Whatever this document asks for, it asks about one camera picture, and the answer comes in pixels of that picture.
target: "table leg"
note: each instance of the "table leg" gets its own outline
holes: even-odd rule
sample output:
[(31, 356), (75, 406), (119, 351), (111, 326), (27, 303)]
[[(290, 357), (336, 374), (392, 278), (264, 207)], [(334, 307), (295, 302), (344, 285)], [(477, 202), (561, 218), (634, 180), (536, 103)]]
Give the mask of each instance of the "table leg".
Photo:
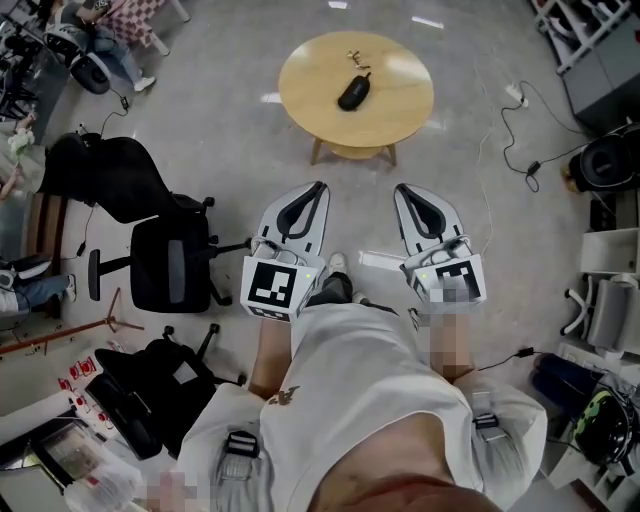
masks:
[(316, 165), (318, 160), (318, 153), (320, 153), (320, 147), (322, 146), (322, 139), (316, 137), (313, 141), (313, 149), (311, 150), (311, 165)]
[(387, 146), (387, 148), (389, 149), (389, 156), (391, 157), (391, 165), (395, 167), (396, 165), (398, 165), (398, 160), (396, 158), (396, 145), (390, 144)]
[(182, 7), (180, 0), (171, 0), (171, 5), (173, 5), (173, 8), (178, 12), (178, 16), (180, 16), (182, 21), (186, 23), (191, 19), (191, 16), (189, 16), (189, 13), (185, 10), (184, 7)]
[(155, 32), (151, 32), (151, 42), (153, 43), (153, 46), (155, 46), (158, 49), (158, 51), (160, 52), (160, 55), (163, 55), (166, 57), (167, 55), (169, 55), (169, 53), (171, 53), (169, 48), (166, 47), (166, 45), (160, 40), (160, 38), (156, 35)]

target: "concrete floor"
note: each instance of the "concrete floor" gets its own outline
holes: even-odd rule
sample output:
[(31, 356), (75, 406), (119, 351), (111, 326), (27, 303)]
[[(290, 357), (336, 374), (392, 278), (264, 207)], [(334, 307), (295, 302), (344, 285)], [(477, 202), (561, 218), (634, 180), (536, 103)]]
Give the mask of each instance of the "concrete floor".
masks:
[[(331, 8), (323, 0), (185, 0), (184, 6), (192, 15), (187, 24), (169, 5), (153, 20), (171, 54), (160, 57), (154, 48), (136, 50), (158, 82), (148, 93), (135, 96), (127, 117), (112, 116), (106, 137), (126, 135), (144, 144), (170, 190), (196, 199), (215, 196), (210, 226), (223, 244), (254, 234), (265, 207), (288, 189), (314, 180), (326, 182), (332, 196), (322, 254), (328, 258), (335, 250), (346, 253), (356, 287), (374, 302), (407, 316), (407, 308), (420, 303), (400, 272), (359, 261), (371, 252), (406, 256), (392, 195), (402, 182), (428, 188), (451, 202), (474, 249), (482, 250), (490, 221), (474, 166), (480, 141), (495, 123), (478, 167), (491, 207), (493, 237), (484, 255), (488, 300), (473, 316), (472, 347), (481, 366), (524, 346), (554, 348), (560, 327), (571, 316), (563, 290), (578, 280), (588, 201), (566, 192), (559, 163), (539, 171), (540, 192), (532, 194), (502, 158), (509, 135), (499, 109), (514, 106), (504, 91), (510, 82), (532, 82), (554, 112), (573, 123), (554, 55), (534, 29), (528, 0), (349, 0), (348, 9)], [(442, 23), (444, 28), (414, 22), (413, 16)], [(280, 68), (297, 46), (338, 30), (390, 37), (413, 51), (431, 73), (433, 114), (415, 136), (398, 145), (396, 168), (379, 158), (352, 162), (330, 154), (311, 167), (311, 137), (281, 105), (260, 101), (277, 92)], [(111, 94), (72, 97), (73, 101), (59, 105), (57, 129), (64, 125), (74, 129), (84, 122), (99, 131), (105, 116), (119, 108)], [(510, 152), (511, 161), (519, 168), (581, 142), (579, 135), (558, 126), (535, 96), (530, 96), (528, 110), (507, 115), (518, 141)], [(75, 254), (88, 214), (88, 207), (71, 202), (64, 256)], [(131, 301), (128, 270), (103, 279), (100, 303), (89, 299), (89, 251), (101, 249), (104, 260), (126, 255), (131, 229), (96, 209), (85, 256), (66, 265), (77, 276), (79, 292), (78, 301), (64, 310), (67, 323), (104, 315), (111, 294), (120, 286), (124, 293), (118, 315), (146, 327), (143, 333), (118, 333), (130, 348), (159, 337), (166, 324), (175, 326), (180, 342), (197, 347), (208, 324), (215, 321), (222, 330), (217, 350), (209, 353), (213, 367), (222, 368), (221, 374), (238, 368), (249, 372), (259, 321), (247, 316), (239, 304), (230, 308), (212, 304), (202, 315), (140, 311)], [(211, 265), (216, 283), (236, 297), (242, 257), (223, 255)], [(95, 330), (89, 335), (110, 334)], [(531, 364), (532, 360), (511, 361), (492, 371), (523, 385)]]

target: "sneaker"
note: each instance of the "sneaker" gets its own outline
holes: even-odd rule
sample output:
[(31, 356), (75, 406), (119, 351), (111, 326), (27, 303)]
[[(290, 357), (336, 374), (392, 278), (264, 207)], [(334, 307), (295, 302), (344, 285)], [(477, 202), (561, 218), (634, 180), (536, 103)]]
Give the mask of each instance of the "sneaker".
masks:
[(362, 292), (356, 292), (353, 294), (353, 300), (352, 302), (355, 304), (362, 304), (363, 301), (368, 300), (367, 297), (365, 297), (364, 293)]
[(329, 275), (334, 272), (347, 273), (347, 257), (341, 252), (334, 252), (329, 258)]
[(64, 289), (64, 293), (69, 298), (71, 302), (76, 301), (76, 276), (73, 274), (69, 274), (67, 276), (69, 278), (69, 284)]
[(155, 81), (155, 76), (143, 77), (138, 82), (133, 84), (133, 90), (136, 92), (142, 92), (150, 85), (153, 85)]

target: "white t-shirt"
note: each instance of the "white t-shirt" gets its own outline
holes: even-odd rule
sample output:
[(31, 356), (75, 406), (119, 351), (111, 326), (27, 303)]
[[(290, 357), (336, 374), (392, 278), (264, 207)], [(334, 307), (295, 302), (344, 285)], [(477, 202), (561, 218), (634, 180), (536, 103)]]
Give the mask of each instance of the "white t-shirt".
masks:
[[(288, 400), (265, 403), (224, 384), (185, 436), (178, 470), (188, 484), (211, 489), (211, 510), (304, 512), (349, 450), (421, 412), (443, 424), (456, 485), (483, 492), (501, 508), (511, 507), (538, 471), (544, 409), (478, 372), (450, 385), (419, 361), (411, 335), (392, 313), (360, 304), (307, 308), (292, 327), (292, 355), (281, 388)], [(505, 437), (486, 441), (476, 431), (467, 400), (477, 391), (490, 392)], [(223, 479), (223, 445), (238, 429), (258, 437), (261, 454), (247, 480)]]

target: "black chair back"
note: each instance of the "black chair back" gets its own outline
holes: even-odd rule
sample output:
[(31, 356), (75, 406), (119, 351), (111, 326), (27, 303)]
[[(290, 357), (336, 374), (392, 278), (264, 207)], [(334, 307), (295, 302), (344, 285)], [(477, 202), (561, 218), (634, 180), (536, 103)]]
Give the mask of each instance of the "black chair back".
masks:
[(176, 201), (147, 150), (129, 137), (87, 147), (77, 134), (64, 135), (47, 156), (45, 180), (47, 192), (95, 201), (122, 224), (202, 211), (196, 201)]

